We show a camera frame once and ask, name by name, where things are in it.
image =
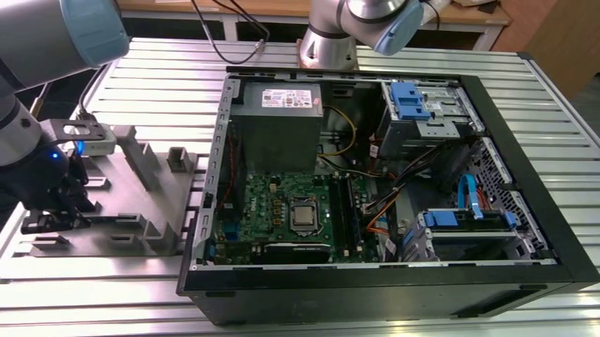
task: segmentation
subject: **blue led light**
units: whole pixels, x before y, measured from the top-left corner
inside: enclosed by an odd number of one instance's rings
[[[75,143],[76,143],[76,145],[77,145],[77,154],[81,155],[81,154],[83,154],[83,151],[85,150],[85,143],[81,142],[81,141],[75,142]]]

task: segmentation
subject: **yellow wire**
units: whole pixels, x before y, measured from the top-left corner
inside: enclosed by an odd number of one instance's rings
[[[353,128],[353,140],[350,141],[349,146],[337,152],[319,153],[319,157],[330,157],[330,156],[337,156],[338,154],[345,153],[354,146],[354,143],[357,141],[357,127],[354,126],[351,119],[347,118],[347,115],[337,107],[333,107],[330,105],[323,105],[322,107],[326,107],[326,108],[334,110],[343,117],[343,119],[346,119],[346,122],[349,123],[350,127]]]

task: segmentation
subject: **slotted aluminum surface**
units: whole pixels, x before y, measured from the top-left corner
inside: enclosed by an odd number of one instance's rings
[[[220,44],[234,60],[252,44]],[[480,76],[596,265],[600,265],[600,151],[541,75],[513,53],[406,49],[391,58],[359,48],[362,70]],[[294,67],[292,44],[270,44],[247,65]],[[155,152],[184,146],[206,167],[224,63],[204,41],[135,39],[99,81],[88,110],[107,124],[137,126]],[[196,184],[202,186],[202,176]],[[190,203],[198,205],[200,192]],[[600,286],[544,298],[490,319],[212,326],[175,295],[180,257],[14,258],[22,209],[0,234],[2,336],[592,336],[600,334]]]

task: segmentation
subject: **robotic arm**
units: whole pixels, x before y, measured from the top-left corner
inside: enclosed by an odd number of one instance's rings
[[[128,37],[111,0],[0,1],[0,192],[29,210],[22,232],[53,232],[89,225],[79,151],[57,145],[101,140],[93,120],[36,121],[14,93],[84,70],[128,52]],[[65,126],[87,132],[71,135]]]
[[[397,53],[418,29],[419,0],[312,0],[310,28],[299,58],[306,67],[351,69],[361,40],[383,55]],[[112,0],[0,0],[0,193],[29,210],[21,232],[88,227],[93,211],[77,146],[103,140],[87,116],[37,122],[14,93],[84,70],[128,52],[128,37]],[[65,126],[84,128],[73,135]]]
[[[447,1],[431,4],[439,11]],[[300,65],[349,70],[357,66],[357,40],[382,55],[407,44],[422,21],[419,0],[312,0],[299,47]]]

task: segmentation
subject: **table leg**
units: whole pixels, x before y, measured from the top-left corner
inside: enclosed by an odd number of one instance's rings
[[[238,18],[234,14],[222,14],[224,40],[236,41],[236,22]]]
[[[478,37],[475,45],[473,47],[474,51],[490,51],[492,47],[498,39],[500,33],[504,26],[488,26],[485,28],[484,34]]]

